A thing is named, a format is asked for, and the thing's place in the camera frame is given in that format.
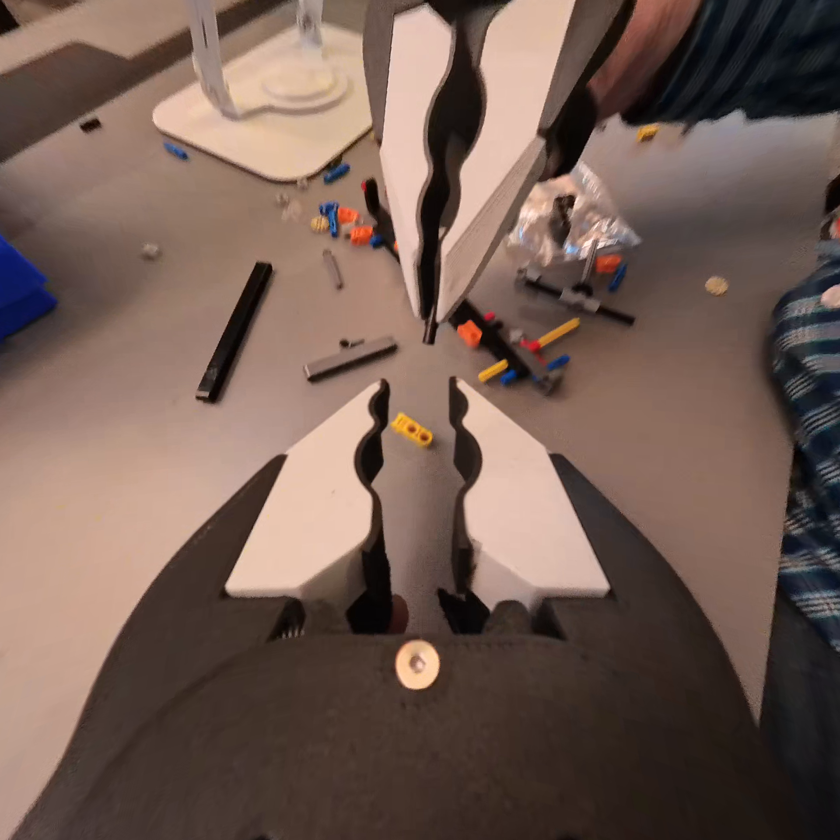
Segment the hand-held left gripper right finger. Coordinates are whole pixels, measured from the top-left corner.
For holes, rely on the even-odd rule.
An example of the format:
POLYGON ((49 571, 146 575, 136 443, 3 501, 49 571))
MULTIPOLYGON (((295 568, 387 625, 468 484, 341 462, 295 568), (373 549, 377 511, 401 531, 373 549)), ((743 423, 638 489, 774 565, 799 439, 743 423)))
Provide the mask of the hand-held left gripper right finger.
POLYGON ((560 597, 603 598, 611 586, 550 451, 459 377, 448 381, 455 500, 455 593, 438 590, 453 632, 481 632, 504 602, 536 616, 560 597))

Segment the person's dark trousers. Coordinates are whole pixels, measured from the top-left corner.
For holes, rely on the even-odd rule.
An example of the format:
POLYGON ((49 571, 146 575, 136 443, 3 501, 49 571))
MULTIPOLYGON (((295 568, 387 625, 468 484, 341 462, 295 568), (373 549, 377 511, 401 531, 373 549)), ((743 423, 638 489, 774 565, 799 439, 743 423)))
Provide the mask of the person's dark trousers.
POLYGON ((839 838, 839 654, 776 592, 761 731, 789 776, 808 838, 839 838))

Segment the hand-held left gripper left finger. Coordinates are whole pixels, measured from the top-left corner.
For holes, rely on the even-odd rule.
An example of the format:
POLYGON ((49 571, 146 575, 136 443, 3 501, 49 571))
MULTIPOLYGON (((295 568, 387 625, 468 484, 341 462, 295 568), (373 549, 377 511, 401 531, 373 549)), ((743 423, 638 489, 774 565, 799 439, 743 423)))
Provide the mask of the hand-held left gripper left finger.
POLYGON ((356 632, 388 629, 391 568, 373 483, 390 394, 375 381, 284 454, 226 595, 326 602, 356 632))

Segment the white stand with flat base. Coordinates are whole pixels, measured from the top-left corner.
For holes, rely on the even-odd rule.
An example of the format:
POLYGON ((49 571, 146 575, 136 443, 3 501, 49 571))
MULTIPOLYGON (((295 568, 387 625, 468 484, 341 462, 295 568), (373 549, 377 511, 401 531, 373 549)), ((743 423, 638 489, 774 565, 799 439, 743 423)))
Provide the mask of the white stand with flat base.
POLYGON ((196 82, 159 103, 164 136, 273 183, 310 179, 372 127, 362 37, 297 2, 294 26, 223 63, 215 2, 186 2, 196 82))

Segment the yellow lego connector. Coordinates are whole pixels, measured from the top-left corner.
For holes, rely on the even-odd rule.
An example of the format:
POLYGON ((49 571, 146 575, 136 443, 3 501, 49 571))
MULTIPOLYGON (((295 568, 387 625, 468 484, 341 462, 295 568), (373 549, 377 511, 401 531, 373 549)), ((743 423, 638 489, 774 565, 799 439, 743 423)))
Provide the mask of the yellow lego connector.
POLYGON ((395 416, 391 429, 421 448, 431 447, 434 441, 434 435, 428 428, 404 413, 395 416))

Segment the long black lego beam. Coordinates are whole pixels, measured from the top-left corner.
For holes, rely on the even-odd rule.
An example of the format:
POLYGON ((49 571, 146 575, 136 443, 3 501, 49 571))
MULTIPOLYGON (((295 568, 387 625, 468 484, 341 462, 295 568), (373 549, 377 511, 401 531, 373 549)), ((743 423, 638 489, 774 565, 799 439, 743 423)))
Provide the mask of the long black lego beam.
POLYGON ((198 402, 213 404, 221 396, 273 273, 270 263, 255 263, 196 388, 198 402))

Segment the person's right forearm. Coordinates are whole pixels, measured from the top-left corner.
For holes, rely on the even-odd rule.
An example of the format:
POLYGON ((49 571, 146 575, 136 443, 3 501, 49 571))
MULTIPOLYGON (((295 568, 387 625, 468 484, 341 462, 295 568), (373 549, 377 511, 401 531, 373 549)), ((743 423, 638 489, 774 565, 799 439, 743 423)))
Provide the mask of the person's right forearm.
POLYGON ((839 110, 838 1, 706 1, 647 88, 631 125, 839 110))

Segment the person's plaid shirt torso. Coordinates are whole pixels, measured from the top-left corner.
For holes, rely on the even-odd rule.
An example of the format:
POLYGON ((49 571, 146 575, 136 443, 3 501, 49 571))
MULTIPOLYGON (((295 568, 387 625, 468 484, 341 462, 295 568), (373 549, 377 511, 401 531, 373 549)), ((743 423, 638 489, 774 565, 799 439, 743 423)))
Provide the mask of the person's plaid shirt torso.
POLYGON ((775 305, 770 377, 793 444, 781 543, 782 592, 839 649, 839 254, 817 248, 817 265, 775 305))

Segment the black lego frame assembly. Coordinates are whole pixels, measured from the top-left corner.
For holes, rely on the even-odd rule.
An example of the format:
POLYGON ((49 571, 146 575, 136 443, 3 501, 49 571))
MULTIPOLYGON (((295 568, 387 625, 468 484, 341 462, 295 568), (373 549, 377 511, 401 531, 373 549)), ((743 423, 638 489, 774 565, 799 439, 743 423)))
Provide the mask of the black lego frame assembly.
MULTIPOLYGON (((373 220, 372 246, 384 248, 399 260, 392 218, 382 204, 377 181, 367 178, 362 182, 361 189, 367 213, 373 220)), ((498 320, 483 317, 468 300, 459 304, 448 323, 468 346, 484 349, 496 360, 494 365, 479 374, 483 383, 496 377, 503 385, 527 380, 542 393, 550 394, 561 382, 571 360, 567 354, 545 360, 541 355, 543 347, 537 340, 512 341, 506 337, 498 320)))

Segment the dark grey lego beam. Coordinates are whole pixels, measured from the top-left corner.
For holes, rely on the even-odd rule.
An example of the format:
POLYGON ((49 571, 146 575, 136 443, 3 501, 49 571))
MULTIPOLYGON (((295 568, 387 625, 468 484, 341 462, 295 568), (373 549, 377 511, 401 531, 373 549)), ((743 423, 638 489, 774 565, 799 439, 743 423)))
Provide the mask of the dark grey lego beam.
POLYGON ((333 355, 310 361, 303 365, 302 370, 309 383, 320 382, 386 358, 396 351, 398 343, 393 337, 363 341, 333 355))

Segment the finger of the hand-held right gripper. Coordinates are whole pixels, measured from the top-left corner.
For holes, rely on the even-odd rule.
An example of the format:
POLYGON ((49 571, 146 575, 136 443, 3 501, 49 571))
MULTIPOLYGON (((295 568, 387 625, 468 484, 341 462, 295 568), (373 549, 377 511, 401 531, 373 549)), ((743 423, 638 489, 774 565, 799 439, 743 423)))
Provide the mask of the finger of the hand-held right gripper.
POLYGON ((450 69, 453 44, 451 24, 428 3, 394 17, 381 165, 397 254, 417 317, 426 317, 431 309, 421 275, 421 209, 433 172, 428 124, 450 69))
POLYGON ((480 123, 458 171, 458 206, 440 246, 436 319, 466 298, 547 160, 539 124, 573 1, 514 1, 464 23, 480 123))

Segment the black axle grey connector assembly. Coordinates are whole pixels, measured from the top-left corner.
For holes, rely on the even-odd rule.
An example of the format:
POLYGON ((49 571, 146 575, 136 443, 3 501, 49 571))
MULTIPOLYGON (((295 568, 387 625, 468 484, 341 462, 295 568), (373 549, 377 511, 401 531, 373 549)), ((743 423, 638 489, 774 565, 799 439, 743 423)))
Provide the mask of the black axle grey connector assembly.
POLYGON ((607 306, 594 294, 591 278, 600 245, 601 238, 595 238, 587 251, 581 278, 572 286, 553 286, 532 268, 519 268, 514 276, 515 285, 521 290, 549 298, 575 312, 588 313, 626 327, 633 327, 636 322, 635 316, 607 306))

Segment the large clear plastic bag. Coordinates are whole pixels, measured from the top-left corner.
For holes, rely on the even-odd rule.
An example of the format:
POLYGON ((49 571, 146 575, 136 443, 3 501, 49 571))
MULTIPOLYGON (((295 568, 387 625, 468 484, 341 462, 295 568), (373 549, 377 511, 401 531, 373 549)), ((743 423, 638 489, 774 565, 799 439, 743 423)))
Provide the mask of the large clear plastic bag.
POLYGON ((606 186, 585 163, 569 174, 538 182, 503 240, 519 267, 552 267, 625 253, 642 239, 621 215, 606 186))

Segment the blue plastic bin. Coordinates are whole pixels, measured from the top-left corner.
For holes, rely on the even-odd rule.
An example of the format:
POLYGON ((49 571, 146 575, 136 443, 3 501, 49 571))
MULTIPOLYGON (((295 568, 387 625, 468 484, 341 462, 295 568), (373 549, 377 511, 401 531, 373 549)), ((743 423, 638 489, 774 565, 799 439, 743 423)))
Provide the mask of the blue plastic bin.
POLYGON ((1 341, 56 308, 46 284, 43 274, 1 238, 1 341))

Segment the person's right hand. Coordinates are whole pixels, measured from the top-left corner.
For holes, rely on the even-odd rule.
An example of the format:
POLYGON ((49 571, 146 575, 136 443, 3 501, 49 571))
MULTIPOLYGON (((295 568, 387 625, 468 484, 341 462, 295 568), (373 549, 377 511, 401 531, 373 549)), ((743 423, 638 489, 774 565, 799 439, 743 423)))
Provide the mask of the person's right hand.
POLYGON ((639 99, 700 6, 701 1, 636 1, 621 38, 588 85, 599 123, 639 99))

